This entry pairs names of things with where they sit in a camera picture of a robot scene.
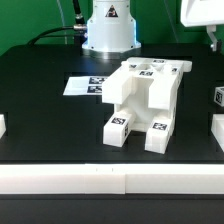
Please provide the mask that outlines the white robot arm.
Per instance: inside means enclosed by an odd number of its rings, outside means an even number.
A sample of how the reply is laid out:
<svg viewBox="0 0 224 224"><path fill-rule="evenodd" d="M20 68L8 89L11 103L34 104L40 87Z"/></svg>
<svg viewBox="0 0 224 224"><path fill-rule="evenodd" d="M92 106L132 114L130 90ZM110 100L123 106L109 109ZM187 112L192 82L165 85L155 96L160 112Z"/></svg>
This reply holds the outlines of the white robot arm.
<svg viewBox="0 0 224 224"><path fill-rule="evenodd" d="M87 40L83 52L92 57L117 58L141 49L138 33L146 30L157 35L157 41L174 33L178 38L168 0L151 0L152 8L137 0L148 13L137 27L130 13L130 0L93 0L93 13L87 21ZM185 27L205 27L213 52L221 50L221 41L214 33L224 25L224 0L181 0L180 21Z"/></svg>

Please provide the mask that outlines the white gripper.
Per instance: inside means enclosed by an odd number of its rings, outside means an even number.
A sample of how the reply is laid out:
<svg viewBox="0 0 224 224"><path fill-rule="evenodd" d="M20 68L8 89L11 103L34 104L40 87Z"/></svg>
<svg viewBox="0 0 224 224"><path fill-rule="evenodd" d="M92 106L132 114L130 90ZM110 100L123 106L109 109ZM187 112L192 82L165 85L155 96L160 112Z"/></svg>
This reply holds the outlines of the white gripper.
<svg viewBox="0 0 224 224"><path fill-rule="evenodd" d="M215 25L224 24L224 0L182 0L180 20L185 27L207 26L212 51L221 51L222 41L215 36Z"/></svg>

